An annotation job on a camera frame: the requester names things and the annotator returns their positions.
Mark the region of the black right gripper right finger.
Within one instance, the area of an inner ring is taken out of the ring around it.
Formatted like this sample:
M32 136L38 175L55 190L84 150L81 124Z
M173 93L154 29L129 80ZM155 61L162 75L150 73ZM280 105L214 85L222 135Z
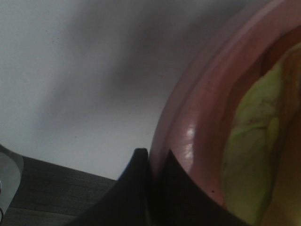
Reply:
M150 177L150 217L155 226L246 225L205 194L172 152L159 177Z

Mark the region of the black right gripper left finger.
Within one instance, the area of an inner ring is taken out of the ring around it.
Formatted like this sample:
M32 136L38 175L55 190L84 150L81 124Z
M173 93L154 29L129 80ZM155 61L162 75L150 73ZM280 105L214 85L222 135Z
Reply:
M75 219L76 226L145 226L148 152L134 150L116 184L95 205Z

